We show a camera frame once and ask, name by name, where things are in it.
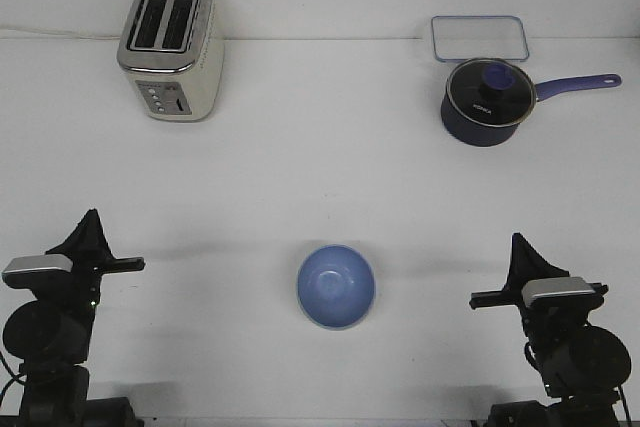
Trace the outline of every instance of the saucepan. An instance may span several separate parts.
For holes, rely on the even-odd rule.
[[[505,60],[471,59],[449,75],[440,113],[455,138],[487,147],[509,139],[536,102],[562,92],[606,89],[621,83],[617,74],[602,74],[534,84],[522,69]]]

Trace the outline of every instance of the cable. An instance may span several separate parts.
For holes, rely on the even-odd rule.
[[[2,391],[0,391],[0,407],[2,407],[2,402],[4,402],[4,397],[7,395],[7,391],[9,390],[9,388],[14,384],[14,382],[22,382],[19,379],[20,379],[20,377],[23,377],[24,375],[26,375],[26,374],[20,374],[17,377],[11,377],[9,382],[4,384],[4,387],[2,388]]]
[[[12,379],[15,379],[16,378],[16,374],[13,372],[13,370],[9,366],[9,363],[7,362],[7,359],[4,358],[4,354],[2,353],[1,350],[0,350],[0,362],[2,362],[2,365],[4,366],[5,370],[9,373],[9,376]]]
[[[529,362],[529,365],[531,365],[531,367],[533,367],[536,371],[538,371],[538,366],[536,365],[536,358],[531,352],[531,344],[529,342],[524,344],[524,356],[527,359],[527,362]]]
[[[27,34],[50,35],[66,39],[89,39],[89,40],[118,40],[119,35],[96,34],[91,32],[81,32],[73,30],[40,29],[26,25],[0,24],[0,31],[11,30],[13,32],[23,32]]]
[[[0,362],[2,362],[3,367],[6,369],[7,373],[9,374],[9,376],[15,381],[18,382],[20,385],[24,385],[24,382],[22,380],[20,380],[20,377],[22,377],[22,375],[17,375],[13,369],[11,368],[11,366],[9,365],[9,363],[7,362],[7,359],[5,359],[4,354],[2,353],[2,350],[0,350]]]
[[[631,423],[631,414],[629,413],[629,406],[627,405],[627,398],[624,395],[624,390],[622,390],[622,385],[618,386],[618,391],[620,392],[620,400],[622,400],[624,415],[627,417],[627,426],[632,427],[633,424]]]

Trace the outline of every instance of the silver toaster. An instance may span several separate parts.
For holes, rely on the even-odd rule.
[[[134,0],[118,47],[124,70],[153,118],[193,121],[213,109],[224,40],[213,0]]]

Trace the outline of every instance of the blue bowl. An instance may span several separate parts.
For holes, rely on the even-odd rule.
[[[367,261],[344,245],[327,245],[313,252],[298,273],[298,299],[314,322],[343,329],[358,322],[375,295]]]

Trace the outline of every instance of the saucepan handle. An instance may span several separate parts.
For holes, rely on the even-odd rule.
[[[617,87],[622,79],[617,74],[590,75],[587,77],[570,77],[568,79],[550,80],[536,84],[538,102],[562,92],[572,90],[607,89]]]

